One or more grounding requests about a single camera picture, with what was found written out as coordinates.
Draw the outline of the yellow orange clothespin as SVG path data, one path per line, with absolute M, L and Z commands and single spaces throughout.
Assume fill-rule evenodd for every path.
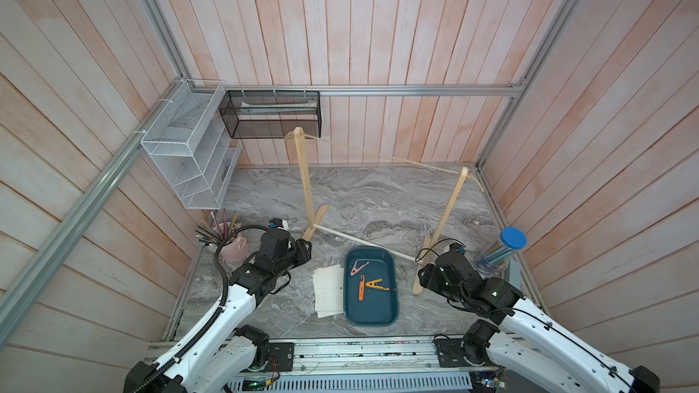
M 380 284 L 382 283 L 382 279 L 375 279 L 371 280 L 365 283 L 365 287 L 368 287 L 369 289 L 380 289 L 380 290 L 385 290 L 385 291 L 390 291 L 387 287 L 382 287 Z

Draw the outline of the dark orange clothespin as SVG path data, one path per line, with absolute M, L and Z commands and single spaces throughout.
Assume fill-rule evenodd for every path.
M 366 278 L 364 275 L 360 275 L 360 284 L 359 284 L 359 293 L 358 293 L 358 301 L 359 302 L 363 302 L 363 300 L 364 300 L 365 287 L 366 287 Z

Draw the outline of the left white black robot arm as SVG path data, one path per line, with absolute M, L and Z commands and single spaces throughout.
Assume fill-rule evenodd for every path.
M 223 247 L 246 230 L 262 232 L 260 248 L 232 272 L 220 262 Z M 127 374 L 125 392 L 222 392 L 240 372 L 270 364 L 269 335 L 242 322 L 289 271 L 311 260 L 312 243 L 295 239 L 277 225 L 247 225 L 218 238 L 214 264 L 222 280 L 221 296 L 207 314 L 154 363 L 139 362 Z

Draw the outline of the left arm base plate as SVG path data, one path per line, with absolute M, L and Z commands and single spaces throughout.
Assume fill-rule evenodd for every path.
M 211 360 L 230 373 L 240 372 L 287 372 L 293 369 L 295 344 L 285 342 L 263 342 L 255 345 L 243 337 L 232 338 L 218 355 Z

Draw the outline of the pink clothespin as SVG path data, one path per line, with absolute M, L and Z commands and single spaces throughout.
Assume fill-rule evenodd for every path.
M 364 261 L 362 264 L 360 264 L 360 261 L 356 260 L 354 262 L 353 266 L 351 267 L 350 276 L 351 277 L 357 276 L 360 273 L 360 271 L 363 271 L 365 269 L 365 267 L 367 267 L 367 265 L 369 265 L 369 263 L 370 263 L 369 260 L 367 260 L 367 261 Z

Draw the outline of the white postcard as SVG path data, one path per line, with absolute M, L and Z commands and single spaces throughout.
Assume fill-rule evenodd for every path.
M 344 268 L 340 265 L 320 267 L 313 272 L 315 309 L 318 318 L 327 318 L 344 311 Z

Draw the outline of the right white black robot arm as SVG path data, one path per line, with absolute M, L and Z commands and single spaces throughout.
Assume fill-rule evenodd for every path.
M 444 253 L 417 274 L 424 289 L 451 307 L 478 316 L 461 338 L 438 334 L 444 367 L 509 369 L 548 392 L 657 392 L 660 378 L 630 368 L 587 344 L 501 278 L 482 278 L 457 251 Z

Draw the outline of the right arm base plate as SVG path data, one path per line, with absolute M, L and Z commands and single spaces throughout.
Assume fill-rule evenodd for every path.
M 444 334 L 433 337 L 433 346 L 443 369 L 475 368 L 476 370 L 495 371 L 503 369 L 486 356 L 485 351 L 466 350 L 462 338 L 450 338 Z

